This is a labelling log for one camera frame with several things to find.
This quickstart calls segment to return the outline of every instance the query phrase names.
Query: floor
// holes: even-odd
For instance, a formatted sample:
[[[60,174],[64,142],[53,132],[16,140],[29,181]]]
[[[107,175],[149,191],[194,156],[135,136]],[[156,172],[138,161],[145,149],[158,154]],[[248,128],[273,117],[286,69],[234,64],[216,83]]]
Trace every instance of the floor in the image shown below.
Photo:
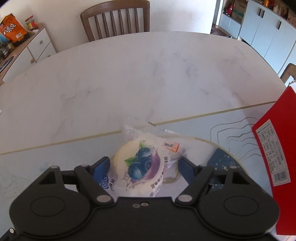
[[[219,36],[226,36],[224,33],[222,33],[222,31],[220,31],[219,29],[217,29],[215,27],[215,24],[212,25],[211,34],[219,35]]]

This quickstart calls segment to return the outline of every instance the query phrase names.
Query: snack package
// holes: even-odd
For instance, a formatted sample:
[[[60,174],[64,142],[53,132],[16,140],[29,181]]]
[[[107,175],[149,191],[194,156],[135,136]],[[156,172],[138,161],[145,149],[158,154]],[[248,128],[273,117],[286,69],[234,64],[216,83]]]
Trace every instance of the snack package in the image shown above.
[[[11,40],[15,46],[20,45],[29,38],[27,31],[12,13],[7,15],[0,23],[0,31],[5,38]]]
[[[185,154],[186,145],[133,128],[125,128],[124,134],[129,141],[111,158],[101,187],[113,197],[154,197],[167,168]]]

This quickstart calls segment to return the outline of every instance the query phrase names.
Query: white label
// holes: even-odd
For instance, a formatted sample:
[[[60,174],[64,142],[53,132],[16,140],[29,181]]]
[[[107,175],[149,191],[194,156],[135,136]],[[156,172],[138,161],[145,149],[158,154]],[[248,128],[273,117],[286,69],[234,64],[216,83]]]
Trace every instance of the white label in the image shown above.
[[[270,120],[257,130],[272,179],[273,186],[290,183],[290,174],[283,148]]]

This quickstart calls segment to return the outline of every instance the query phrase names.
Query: barcode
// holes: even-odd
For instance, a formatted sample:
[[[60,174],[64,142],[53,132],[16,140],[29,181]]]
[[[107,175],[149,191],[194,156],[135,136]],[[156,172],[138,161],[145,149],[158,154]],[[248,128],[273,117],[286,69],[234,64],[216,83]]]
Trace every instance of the barcode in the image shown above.
[[[276,182],[287,179],[286,171],[274,174],[274,179]]]

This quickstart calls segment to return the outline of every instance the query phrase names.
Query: orange label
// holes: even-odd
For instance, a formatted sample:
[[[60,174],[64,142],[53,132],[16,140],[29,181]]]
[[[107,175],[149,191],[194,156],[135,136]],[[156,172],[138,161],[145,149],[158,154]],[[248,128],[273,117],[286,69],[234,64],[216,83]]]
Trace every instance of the orange label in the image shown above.
[[[172,151],[174,153],[177,153],[177,151],[179,150],[180,144],[177,142],[164,142],[161,146],[169,149],[170,151]]]

